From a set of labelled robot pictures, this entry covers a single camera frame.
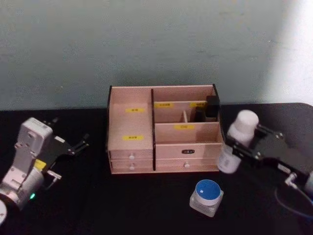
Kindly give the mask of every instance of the gray wall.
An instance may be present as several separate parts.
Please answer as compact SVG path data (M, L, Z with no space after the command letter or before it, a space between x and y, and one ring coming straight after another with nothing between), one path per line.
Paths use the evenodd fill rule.
M265 91L288 3L2 0L0 110L106 106L109 85L216 83L223 103L284 101Z

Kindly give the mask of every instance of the black table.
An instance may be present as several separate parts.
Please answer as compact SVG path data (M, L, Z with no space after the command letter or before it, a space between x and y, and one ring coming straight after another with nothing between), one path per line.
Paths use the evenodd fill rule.
M224 129L242 109L256 112L260 123L281 130L287 143L313 155L313 108L305 104L224 105ZM0 176L14 156L20 124L29 117L59 117L54 133L75 144L90 134L90 147L76 159L59 162L63 176L49 191L36 194L2 234L313 234L311 221L291 214L276 202L273 192L284 176L272 169L241 164L235 174L168 173L111 175L105 153L106 110L45 110L0 113ZM197 181L212 179L224 191L214 218L189 207Z

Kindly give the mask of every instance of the white cylinder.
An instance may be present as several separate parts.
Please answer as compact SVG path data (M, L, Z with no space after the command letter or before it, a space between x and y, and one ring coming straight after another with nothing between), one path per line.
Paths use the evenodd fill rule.
M35 193L43 183L44 176L36 167L33 167L32 171L29 173L27 179L23 182L22 187L19 190L19 202L17 205L20 210L27 204L30 195Z
M0 200L0 226L5 221L7 215L7 209L5 203Z
M227 135L248 147L258 124L259 118L254 112L242 110L231 124ZM234 173L238 169L240 162L241 159L232 154L232 148L224 144L217 162L219 170L228 174Z

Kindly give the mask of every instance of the white bottle cap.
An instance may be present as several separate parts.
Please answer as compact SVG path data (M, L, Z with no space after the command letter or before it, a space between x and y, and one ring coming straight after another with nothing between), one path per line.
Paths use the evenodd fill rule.
M234 126L242 133L253 134L258 123L259 118L254 112L242 110L238 113Z
M3 201L0 200L0 225L4 222L6 218L6 206Z

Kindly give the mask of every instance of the wooden compartment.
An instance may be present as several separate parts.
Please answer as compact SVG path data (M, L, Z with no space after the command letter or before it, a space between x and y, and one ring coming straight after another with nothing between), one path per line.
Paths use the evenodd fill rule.
M156 123L156 143L219 142L218 122Z
M114 87L111 91L108 149L153 149L151 89Z
M191 122L208 95L217 96L214 86L111 87L112 174L216 171L220 123Z
M196 107L203 107L206 104L206 101L167 101L154 102L154 104L156 123L184 122L184 111L187 115L187 121L191 122L194 118Z

